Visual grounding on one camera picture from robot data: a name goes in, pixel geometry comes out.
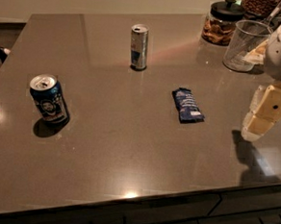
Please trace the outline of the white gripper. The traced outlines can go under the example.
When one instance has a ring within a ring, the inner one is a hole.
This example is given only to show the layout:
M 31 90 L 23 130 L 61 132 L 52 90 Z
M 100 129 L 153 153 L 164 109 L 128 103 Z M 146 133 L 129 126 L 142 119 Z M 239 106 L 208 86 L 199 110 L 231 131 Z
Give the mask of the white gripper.
M 281 25 L 268 40 L 264 71 L 273 79 L 281 81 Z M 266 134 L 279 120 L 281 120 L 281 83 L 276 82 L 268 87 L 258 86 L 243 120 L 242 138 L 253 142 Z

